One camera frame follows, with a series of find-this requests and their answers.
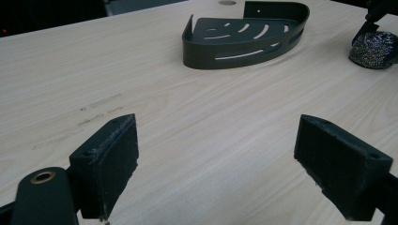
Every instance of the light wood tabletop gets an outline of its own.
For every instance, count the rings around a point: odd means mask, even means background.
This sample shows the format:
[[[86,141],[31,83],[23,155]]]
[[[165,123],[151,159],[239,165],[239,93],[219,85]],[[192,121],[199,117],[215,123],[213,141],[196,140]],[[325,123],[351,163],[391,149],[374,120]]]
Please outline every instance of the light wood tabletop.
[[[182,63],[198,18],[241,19],[244,1],[190,0],[0,39],[0,205],[18,183],[69,155],[107,121],[135,113],[140,158],[111,224],[348,222],[293,159],[299,118],[330,120],[398,160],[398,66],[348,60],[367,10],[298,0],[298,46],[249,67]],[[398,34],[397,17],[379,30]],[[398,174],[398,164],[392,165]],[[99,224],[83,220],[81,224]]]

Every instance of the screw hole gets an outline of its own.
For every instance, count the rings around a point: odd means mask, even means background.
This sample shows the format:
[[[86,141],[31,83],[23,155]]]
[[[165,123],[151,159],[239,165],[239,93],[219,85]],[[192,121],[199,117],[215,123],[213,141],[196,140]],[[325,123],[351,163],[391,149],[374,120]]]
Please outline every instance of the screw hole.
[[[371,158],[375,158],[375,159],[380,158],[380,156],[379,156],[378,154],[375,154],[375,153],[371,153],[369,156],[370,156]]]
[[[219,2],[219,4],[223,6],[233,6],[236,3],[237,3],[236,1],[231,1],[231,0],[221,0]]]
[[[91,156],[93,156],[93,155],[96,154],[96,153],[97,153],[97,149],[94,148],[94,149],[91,149],[91,150],[88,150],[88,151],[83,152],[83,156],[85,156],[85,157],[91,157]]]
[[[34,185],[46,183],[55,177],[55,172],[41,172],[35,175],[30,182]]]

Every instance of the wood grain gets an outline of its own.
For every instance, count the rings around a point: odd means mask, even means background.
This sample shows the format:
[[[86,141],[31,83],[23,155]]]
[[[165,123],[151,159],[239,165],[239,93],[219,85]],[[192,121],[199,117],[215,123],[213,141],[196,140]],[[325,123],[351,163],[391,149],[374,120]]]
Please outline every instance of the wood grain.
[[[185,67],[181,35],[191,14],[241,18],[244,1],[191,0],[1,38],[0,204],[24,176],[67,168],[103,124],[135,113],[139,166],[112,224],[380,224],[379,212],[345,221],[293,149],[306,113],[398,158],[397,66],[347,59],[365,9],[300,2],[311,16],[298,46],[234,69]],[[398,34],[396,20],[380,29]]]

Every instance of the wooden table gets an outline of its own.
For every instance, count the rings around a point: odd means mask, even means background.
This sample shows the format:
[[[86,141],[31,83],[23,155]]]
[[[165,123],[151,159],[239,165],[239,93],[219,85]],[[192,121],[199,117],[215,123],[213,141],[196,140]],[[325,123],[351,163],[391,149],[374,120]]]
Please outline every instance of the wooden table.
[[[298,46],[234,69],[185,67],[181,35],[191,14],[242,18],[240,0],[190,0],[1,38],[0,205],[26,175],[67,168],[102,125],[135,113],[139,166],[112,224],[379,224],[378,211],[371,223],[346,222],[293,151],[305,113],[397,160],[398,67],[347,59],[365,9],[300,2],[311,16]],[[378,24],[398,34],[396,22]]]

